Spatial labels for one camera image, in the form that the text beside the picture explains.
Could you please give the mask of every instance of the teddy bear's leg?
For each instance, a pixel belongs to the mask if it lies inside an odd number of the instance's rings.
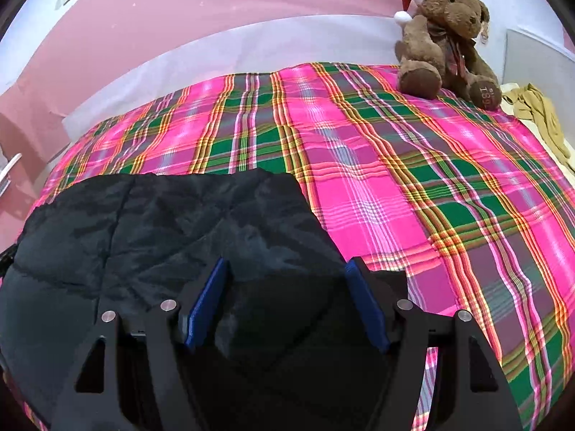
[[[487,76],[468,73],[468,96],[476,107],[497,110],[501,105],[501,89]]]
[[[407,95],[435,99],[441,89],[441,76],[437,68],[426,61],[401,61],[398,76],[399,90]]]

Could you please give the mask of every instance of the yellow cloth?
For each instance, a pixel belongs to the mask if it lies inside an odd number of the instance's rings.
[[[565,137],[553,102],[533,84],[505,92],[503,98],[513,105],[513,112],[517,118],[530,120],[537,125],[543,141],[557,157],[559,163],[573,171],[569,164],[571,153],[565,146]]]

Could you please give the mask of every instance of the metal pin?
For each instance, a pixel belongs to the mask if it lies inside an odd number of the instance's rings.
[[[160,305],[160,308],[162,308],[162,311],[171,311],[172,309],[174,309],[178,304],[176,303],[175,300],[164,300],[162,302],[162,304]]]
[[[410,309],[413,308],[413,303],[404,298],[404,299],[401,299],[397,302],[397,307],[401,310],[409,311]]]
[[[114,319],[116,319],[116,313],[114,311],[106,311],[102,315],[102,320],[104,322],[110,322],[110,321],[113,321]]]
[[[457,317],[461,319],[463,322],[469,322],[473,319],[473,316],[469,311],[461,310],[457,313]]]

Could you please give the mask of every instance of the bed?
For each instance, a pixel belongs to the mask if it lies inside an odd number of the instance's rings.
[[[474,315],[534,429],[573,371],[575,191],[516,118],[404,96],[396,76],[311,63],[180,89],[94,126],[36,205],[101,174],[292,173],[346,259],[406,270],[427,311]],[[435,362],[431,349],[413,430]]]

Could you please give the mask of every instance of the teddy bear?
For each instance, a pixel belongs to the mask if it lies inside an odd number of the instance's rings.
[[[481,0],[413,0],[412,18],[403,11],[394,20],[402,26],[403,39],[396,46],[400,62],[400,92],[435,99],[444,87],[484,110],[501,103],[497,76],[477,53],[475,39],[489,22]]]

